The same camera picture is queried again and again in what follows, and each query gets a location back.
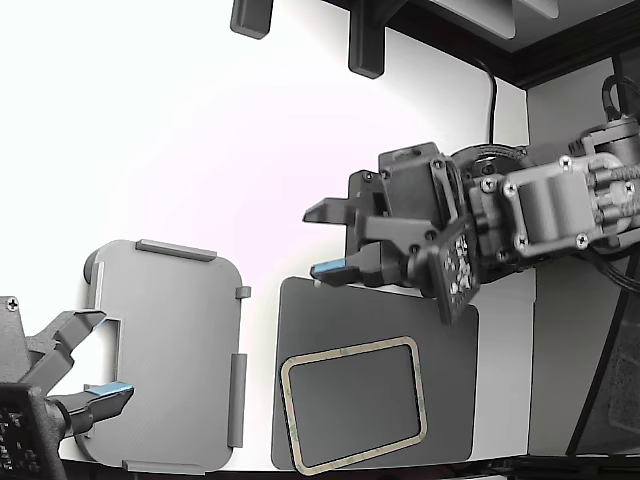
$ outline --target gray rectangular plate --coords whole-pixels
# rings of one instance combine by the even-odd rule
[[[469,458],[478,312],[470,307],[458,323],[445,326],[433,300],[359,287],[316,288],[313,281],[302,278],[289,278],[282,284],[278,372],[291,357],[399,337],[412,338],[420,352],[428,434],[416,445],[342,469],[434,465]],[[413,374],[405,368],[411,358],[404,350],[409,349],[390,348],[291,370],[306,465],[320,465],[418,434]],[[280,375],[274,387],[271,459],[278,469],[294,470]],[[366,416],[362,409],[367,409]],[[379,412],[385,414],[373,425],[367,424],[365,419]],[[343,430],[336,434],[341,425]]]

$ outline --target black shelf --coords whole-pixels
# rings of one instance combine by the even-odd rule
[[[640,46],[640,3],[631,2],[568,28],[515,53],[407,0],[322,0],[351,12],[349,68],[369,78],[384,73],[384,28],[477,65],[529,89]],[[262,38],[273,0],[235,0],[232,30]]]

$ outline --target gray lid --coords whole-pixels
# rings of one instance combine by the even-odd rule
[[[118,240],[89,257],[85,277],[90,306],[118,321],[115,380],[135,395],[122,415],[76,437],[81,449],[129,471],[224,466],[242,446],[244,410],[237,352],[250,289],[235,266],[215,252]]]

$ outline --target metal bracket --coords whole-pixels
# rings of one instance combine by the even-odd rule
[[[384,73],[385,27],[405,3],[407,0],[354,0],[349,70],[372,79]]]
[[[260,40],[271,29],[273,0],[234,0],[231,30]]]

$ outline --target screw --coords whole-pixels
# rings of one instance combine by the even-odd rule
[[[571,160],[571,157],[569,155],[561,156],[558,162],[560,163],[562,170],[564,170],[565,172],[571,170],[571,164],[573,163],[573,161]]]
[[[516,237],[516,248],[518,250],[524,250],[529,245],[529,240],[524,235],[518,235]]]
[[[504,186],[503,192],[504,192],[505,197],[511,198],[511,197],[515,196],[516,193],[518,193],[518,187],[513,183],[507,183]]]
[[[579,233],[576,237],[576,247],[578,250],[584,250],[589,246],[589,237],[587,237],[584,233]]]
[[[480,188],[484,193],[493,193],[496,191],[496,181],[493,178],[483,178]]]
[[[16,297],[9,297],[7,299],[7,310],[10,312],[17,312],[20,305],[18,304],[18,299]]]

